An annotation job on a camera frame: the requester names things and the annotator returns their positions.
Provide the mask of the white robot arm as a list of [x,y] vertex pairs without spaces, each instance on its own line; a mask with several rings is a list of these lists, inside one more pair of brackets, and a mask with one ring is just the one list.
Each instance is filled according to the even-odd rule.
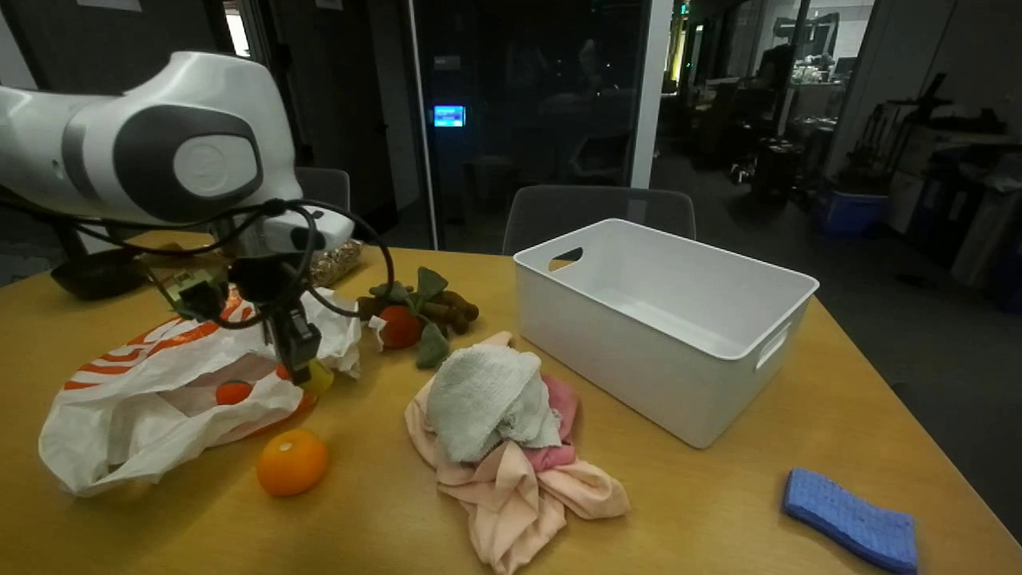
[[296,182],[274,76],[246,56],[176,51],[122,96],[0,89],[0,185],[33,209],[136,227],[215,227],[238,249],[230,282],[295,384],[319,328],[300,296],[310,260],[354,220]]

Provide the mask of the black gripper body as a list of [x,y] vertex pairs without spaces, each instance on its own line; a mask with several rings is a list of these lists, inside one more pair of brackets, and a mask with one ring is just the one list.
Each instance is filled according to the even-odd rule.
[[310,288],[310,278],[296,252],[238,260],[227,278],[256,306],[256,324],[307,328],[300,293]]

